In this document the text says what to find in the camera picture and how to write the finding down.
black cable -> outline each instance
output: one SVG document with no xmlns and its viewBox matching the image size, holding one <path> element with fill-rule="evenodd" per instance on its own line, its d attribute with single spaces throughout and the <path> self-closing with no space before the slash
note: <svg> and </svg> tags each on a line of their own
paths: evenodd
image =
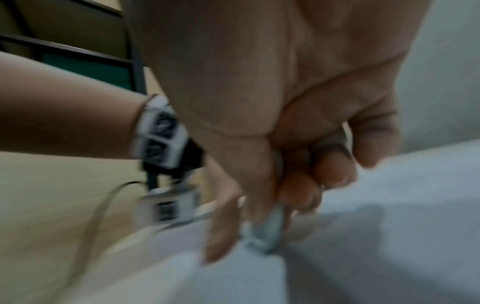
<svg viewBox="0 0 480 304">
<path fill-rule="evenodd" d="M 87 266 L 90 262 L 90 257 L 92 254 L 93 245 L 98 235 L 98 231 L 101 223 L 105 218 L 108 208 L 110 207 L 115 196 L 128 185 L 140 184 L 145 186 L 145 183 L 142 181 L 131 181 L 123 183 L 115 187 L 110 191 L 106 197 L 101 201 L 100 205 L 93 212 L 88 224 L 86 225 L 85 232 L 80 240 L 80 245 L 75 254 L 73 260 L 72 268 L 67 279 L 67 286 L 74 284 L 78 279 L 85 273 Z"/>
</svg>

human hand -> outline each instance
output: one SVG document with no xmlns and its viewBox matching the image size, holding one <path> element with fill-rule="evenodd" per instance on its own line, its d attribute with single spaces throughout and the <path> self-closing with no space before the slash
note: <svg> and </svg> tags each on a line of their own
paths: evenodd
<svg viewBox="0 0 480 304">
<path fill-rule="evenodd" d="M 179 119 L 212 156 L 219 208 L 206 259 L 237 239 L 237 199 L 260 221 L 278 202 L 309 211 L 399 144 L 394 82 L 427 0 L 123 0 Z M 274 151 L 282 152 L 277 178 Z"/>
</svg>

gray wall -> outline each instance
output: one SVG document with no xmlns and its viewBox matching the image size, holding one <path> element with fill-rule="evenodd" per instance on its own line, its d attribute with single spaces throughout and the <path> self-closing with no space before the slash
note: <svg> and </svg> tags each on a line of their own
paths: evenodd
<svg viewBox="0 0 480 304">
<path fill-rule="evenodd" d="M 403 152 L 480 138 L 480 1 L 432 4 L 396 88 Z"/>
</svg>

beige floor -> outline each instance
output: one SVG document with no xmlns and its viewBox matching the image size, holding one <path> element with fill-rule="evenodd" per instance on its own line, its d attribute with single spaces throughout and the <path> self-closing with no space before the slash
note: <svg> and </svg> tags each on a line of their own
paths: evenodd
<svg viewBox="0 0 480 304">
<path fill-rule="evenodd" d="M 144 180 L 134 161 L 0 153 L 0 303 L 51 302 L 93 210 L 112 188 L 131 180 Z M 203 173 L 194 180 L 203 183 Z M 204 192 L 203 200 L 210 200 Z M 142 194 L 132 185 L 116 198 L 95 256 L 132 231 L 131 209 Z"/>
</svg>

forearm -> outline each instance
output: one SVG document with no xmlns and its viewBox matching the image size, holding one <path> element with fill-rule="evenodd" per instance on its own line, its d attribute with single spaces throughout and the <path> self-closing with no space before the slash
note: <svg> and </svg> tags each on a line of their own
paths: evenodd
<svg viewBox="0 0 480 304">
<path fill-rule="evenodd" d="M 0 150 L 128 158 L 146 98 L 0 52 Z"/>
</svg>

